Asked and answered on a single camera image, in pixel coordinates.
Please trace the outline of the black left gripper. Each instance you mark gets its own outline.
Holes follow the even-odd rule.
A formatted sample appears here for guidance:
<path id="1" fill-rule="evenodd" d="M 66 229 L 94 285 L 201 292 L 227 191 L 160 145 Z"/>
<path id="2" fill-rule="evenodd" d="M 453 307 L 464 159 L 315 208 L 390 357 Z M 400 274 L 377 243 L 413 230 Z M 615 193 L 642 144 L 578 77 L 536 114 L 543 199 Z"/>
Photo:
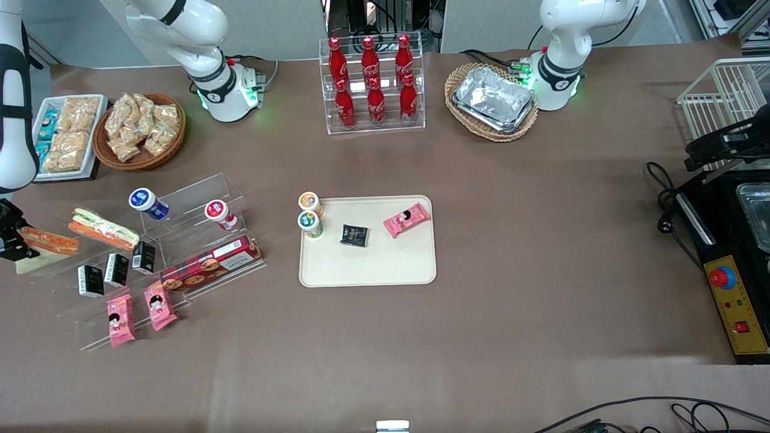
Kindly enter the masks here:
<path id="1" fill-rule="evenodd" d="M 753 117 L 749 120 L 702 135 L 685 146 L 689 172 L 721 160 L 739 159 L 754 162 L 768 159 L 769 121 Z"/>

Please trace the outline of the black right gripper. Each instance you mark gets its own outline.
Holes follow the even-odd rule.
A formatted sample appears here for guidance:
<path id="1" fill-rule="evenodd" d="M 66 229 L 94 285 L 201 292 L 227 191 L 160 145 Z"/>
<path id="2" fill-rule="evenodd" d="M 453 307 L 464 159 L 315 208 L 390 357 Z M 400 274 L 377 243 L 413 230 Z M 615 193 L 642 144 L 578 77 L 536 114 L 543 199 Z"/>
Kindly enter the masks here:
<path id="1" fill-rule="evenodd" d="M 40 255 L 38 251 L 31 249 L 22 240 L 22 230 L 28 225 L 21 209 L 17 208 L 10 200 L 1 199 L 1 258 L 19 261 Z"/>

